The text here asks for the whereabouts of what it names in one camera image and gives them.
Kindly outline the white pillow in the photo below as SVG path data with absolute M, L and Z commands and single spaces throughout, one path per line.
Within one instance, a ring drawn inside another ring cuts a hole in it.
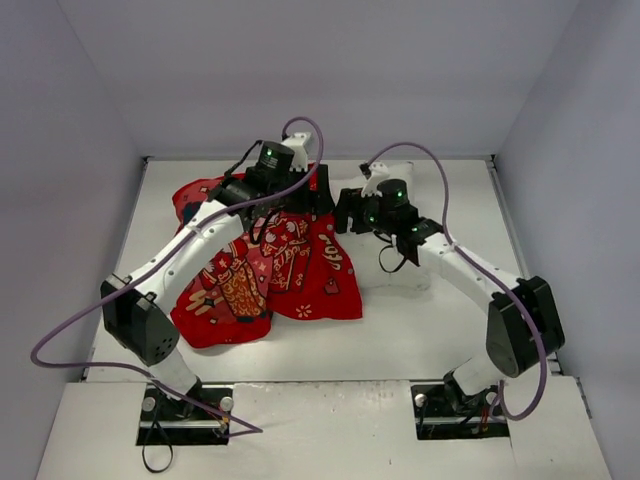
M 413 204 L 416 194 L 414 181 L 417 180 L 414 164 L 412 162 L 397 163 L 388 166 L 388 170 L 389 179 L 401 179 L 407 183 L 409 200 Z M 341 190 L 360 188 L 364 184 L 365 179 L 362 176 L 329 181 L 332 198 L 336 205 Z M 336 237 L 340 246 L 349 255 L 360 290 L 394 288 L 408 290 L 408 295 L 414 295 L 411 292 L 423 292 L 431 287 L 430 274 L 421 273 L 418 267 L 409 261 L 396 273 L 385 272 L 385 269 L 395 268 L 401 262 L 402 257 L 394 249 L 381 253 L 385 243 L 373 233 L 348 232 L 337 234 Z

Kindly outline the red printed pillowcase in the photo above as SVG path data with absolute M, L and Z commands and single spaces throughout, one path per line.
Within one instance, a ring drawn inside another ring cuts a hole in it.
M 309 208 L 268 213 L 211 258 L 185 287 L 170 318 L 194 349 L 260 339 L 280 314 L 300 321 L 358 320 L 353 263 L 334 233 L 328 169 L 307 192 Z

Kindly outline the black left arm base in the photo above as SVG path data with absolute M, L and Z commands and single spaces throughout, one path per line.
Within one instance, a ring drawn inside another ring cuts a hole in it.
M 148 384 L 144 391 L 137 446 L 226 446 L 230 428 L 211 414 L 183 400 L 168 397 Z

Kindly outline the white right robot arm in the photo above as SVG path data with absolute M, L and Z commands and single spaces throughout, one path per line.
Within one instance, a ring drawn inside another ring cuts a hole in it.
M 539 276 L 520 278 L 484 261 L 423 217 L 400 179 L 379 183 L 376 193 L 341 190 L 334 210 L 340 233 L 379 233 L 404 262 L 436 274 L 474 302 L 487 317 L 485 351 L 450 371 L 449 394 L 462 402 L 507 378 L 516 378 L 565 343 L 551 286 Z

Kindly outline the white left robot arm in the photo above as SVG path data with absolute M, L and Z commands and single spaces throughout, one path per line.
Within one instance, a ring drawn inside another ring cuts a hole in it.
M 309 159 L 309 132 L 264 141 L 243 177 L 227 171 L 194 215 L 154 257 L 131 274 L 103 281 L 105 330 L 145 366 L 145 375 L 171 397 L 194 398 L 201 381 L 187 366 L 170 318 L 187 285 L 220 250 L 270 207 L 307 190 L 319 161 Z

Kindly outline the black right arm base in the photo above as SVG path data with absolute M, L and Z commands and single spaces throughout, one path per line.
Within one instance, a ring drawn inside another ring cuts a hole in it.
M 415 433 L 419 441 L 508 438 L 507 421 L 495 405 L 497 385 L 466 395 L 447 373 L 439 381 L 410 386 Z

